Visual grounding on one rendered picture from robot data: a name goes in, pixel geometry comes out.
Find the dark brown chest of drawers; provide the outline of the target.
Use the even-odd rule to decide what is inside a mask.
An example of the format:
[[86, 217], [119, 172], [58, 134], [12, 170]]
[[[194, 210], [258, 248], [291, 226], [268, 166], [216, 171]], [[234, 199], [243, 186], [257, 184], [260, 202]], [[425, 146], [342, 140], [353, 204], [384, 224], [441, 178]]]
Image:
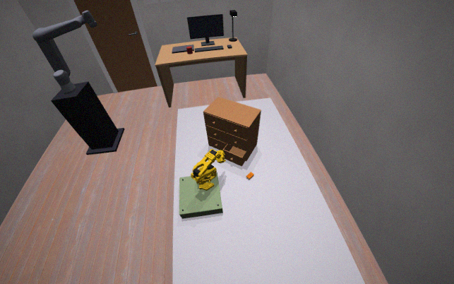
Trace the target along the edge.
[[218, 97], [203, 111], [204, 120], [205, 113], [225, 120], [224, 132], [226, 138], [226, 145], [228, 144], [226, 120], [248, 128], [247, 147], [245, 150], [247, 161], [257, 145], [261, 110], [254, 107], [250, 107], [248, 105], [243, 105], [238, 102]]

